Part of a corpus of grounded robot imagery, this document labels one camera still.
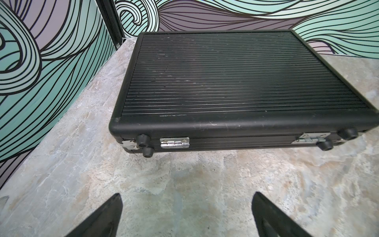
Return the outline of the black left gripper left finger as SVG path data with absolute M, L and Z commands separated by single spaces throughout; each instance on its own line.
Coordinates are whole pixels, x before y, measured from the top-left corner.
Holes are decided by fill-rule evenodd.
M 115 237 L 122 209 L 121 195 L 116 193 L 68 233 L 66 237 Z

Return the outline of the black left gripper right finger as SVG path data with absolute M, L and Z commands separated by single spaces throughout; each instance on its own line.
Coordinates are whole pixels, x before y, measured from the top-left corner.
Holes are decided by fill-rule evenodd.
M 261 192 L 254 194 L 251 209 L 260 237 L 311 237 Z

